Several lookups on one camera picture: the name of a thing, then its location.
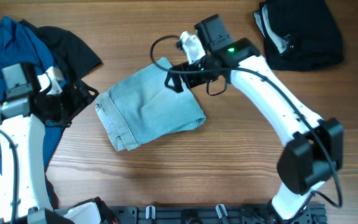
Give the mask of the light blue denim shorts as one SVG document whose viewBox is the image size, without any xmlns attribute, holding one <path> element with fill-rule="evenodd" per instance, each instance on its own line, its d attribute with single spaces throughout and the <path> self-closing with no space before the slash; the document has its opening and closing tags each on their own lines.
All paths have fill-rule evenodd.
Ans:
<svg viewBox="0 0 358 224">
<path fill-rule="evenodd" d="M 196 129 L 206 121 L 192 92 L 164 85 L 167 72 L 151 64 L 95 99 L 95 110 L 115 150 L 133 150 L 163 135 Z"/>
</svg>

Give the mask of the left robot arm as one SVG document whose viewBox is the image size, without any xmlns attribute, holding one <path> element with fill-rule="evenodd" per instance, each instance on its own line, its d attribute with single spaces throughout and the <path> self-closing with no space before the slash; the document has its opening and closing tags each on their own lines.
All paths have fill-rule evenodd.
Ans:
<svg viewBox="0 0 358 224">
<path fill-rule="evenodd" d="M 0 101 L 0 223 L 102 223 L 92 200 L 63 215 L 54 212 L 44 166 L 47 123 L 69 127 L 98 91 L 77 78 L 61 86 L 59 69 L 37 75 L 29 62 L 7 66 L 2 74 L 7 90 Z"/>
</svg>

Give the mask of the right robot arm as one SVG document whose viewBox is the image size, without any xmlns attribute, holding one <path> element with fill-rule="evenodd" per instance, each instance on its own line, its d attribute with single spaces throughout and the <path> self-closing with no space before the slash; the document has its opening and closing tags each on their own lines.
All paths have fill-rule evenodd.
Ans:
<svg viewBox="0 0 358 224">
<path fill-rule="evenodd" d="M 210 85 L 223 77 L 241 91 L 276 131 L 283 152 L 277 162 L 282 181 L 265 205 L 245 205 L 244 223 L 325 223 L 326 211 L 311 200 L 328 180 L 338 182 L 343 165 L 344 128 L 310 110 L 275 76 L 265 57 L 246 38 L 235 40 L 218 15 L 177 36 L 185 63 L 168 70 L 165 86 L 175 92 Z"/>
</svg>

